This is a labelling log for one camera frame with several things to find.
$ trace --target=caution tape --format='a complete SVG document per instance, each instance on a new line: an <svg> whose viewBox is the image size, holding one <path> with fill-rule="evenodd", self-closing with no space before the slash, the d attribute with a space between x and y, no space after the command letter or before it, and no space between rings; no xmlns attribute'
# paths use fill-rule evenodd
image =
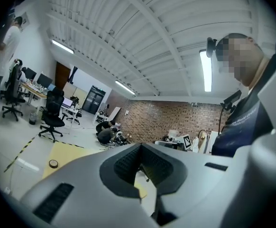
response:
<svg viewBox="0 0 276 228"><path fill-rule="evenodd" d="M30 141L28 141L28 143L22 148L22 150L20 151L20 153L16 156L16 158L7 166L7 168L5 169L4 172L6 172L11 166L13 163L15 163L15 161L17 160L17 158L19 157L19 155L29 146L29 144L31 142L33 142L33 140L35 139L35 137L33 137Z"/></svg>
<svg viewBox="0 0 276 228"><path fill-rule="evenodd" d="M44 137L44 138L46 138L46 139L50 139L51 141L53 141L53 139L52 139L52 138L49 138L49 137L44 136L44 135L41 135L41 136L42 136L42 137ZM71 144L71 143L62 142L62 141L58 141L58 140L55 140L55 142L64 143L64 144L68 144L68 145L72 145L72 146L76 146L76 147L79 147L79 148L83 148L83 149L84 149L84 147L81 147L81 146L76 145L76 144Z"/></svg>

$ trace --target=tape roll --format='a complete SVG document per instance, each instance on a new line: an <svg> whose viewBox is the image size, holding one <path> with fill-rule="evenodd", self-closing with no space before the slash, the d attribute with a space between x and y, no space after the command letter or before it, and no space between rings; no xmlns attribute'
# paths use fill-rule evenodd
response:
<svg viewBox="0 0 276 228"><path fill-rule="evenodd" d="M51 167L51 168L57 168L58 167L58 162L57 161L55 161L55 160L50 160L49 161L49 166Z"/></svg>

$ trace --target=ceiling light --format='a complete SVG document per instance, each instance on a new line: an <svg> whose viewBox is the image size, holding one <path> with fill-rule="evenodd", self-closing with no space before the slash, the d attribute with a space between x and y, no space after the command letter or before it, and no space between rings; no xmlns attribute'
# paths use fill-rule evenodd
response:
<svg viewBox="0 0 276 228"><path fill-rule="evenodd" d="M56 45L64 49L65 51L68 51L69 53L74 54L74 51L71 50L70 48L65 47L64 45L60 44L59 42L56 42L55 40L52 40L52 42Z"/></svg>
<svg viewBox="0 0 276 228"><path fill-rule="evenodd" d="M126 89L127 91L129 91L131 94L135 94L133 91L131 91L129 88L125 87L122 83L115 81L116 84L120 85L122 88Z"/></svg>
<svg viewBox="0 0 276 228"><path fill-rule="evenodd" d="M199 52L202 69L203 69L203 78L204 78L204 91L212 91L212 60L206 56L206 50Z"/></svg>

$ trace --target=brick wall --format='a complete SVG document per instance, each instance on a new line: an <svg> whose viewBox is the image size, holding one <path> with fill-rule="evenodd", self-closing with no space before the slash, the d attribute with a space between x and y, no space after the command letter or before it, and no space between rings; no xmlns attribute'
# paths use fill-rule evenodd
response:
<svg viewBox="0 0 276 228"><path fill-rule="evenodd" d="M220 105L191 106L185 102L134 101L113 90L107 103L110 104L109 114L116 106L121 107L115 121L121 123L124 136L129 133L135 142L160 140L170 129L178 130L179 136L189 134L191 139L201 129L218 131ZM222 114L221 129L228 116L225 112Z"/></svg>

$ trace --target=ceiling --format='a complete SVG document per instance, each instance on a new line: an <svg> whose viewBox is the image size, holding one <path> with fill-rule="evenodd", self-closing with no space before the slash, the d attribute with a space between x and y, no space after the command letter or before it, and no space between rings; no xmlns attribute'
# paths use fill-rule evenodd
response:
<svg viewBox="0 0 276 228"><path fill-rule="evenodd" d="M53 51L57 61L79 58L98 80L129 84L133 99L218 104L247 90L212 62L212 91L204 91L199 51L208 37L231 32L252 36L272 55L276 23L260 0L48 0L49 38L74 55Z"/></svg>

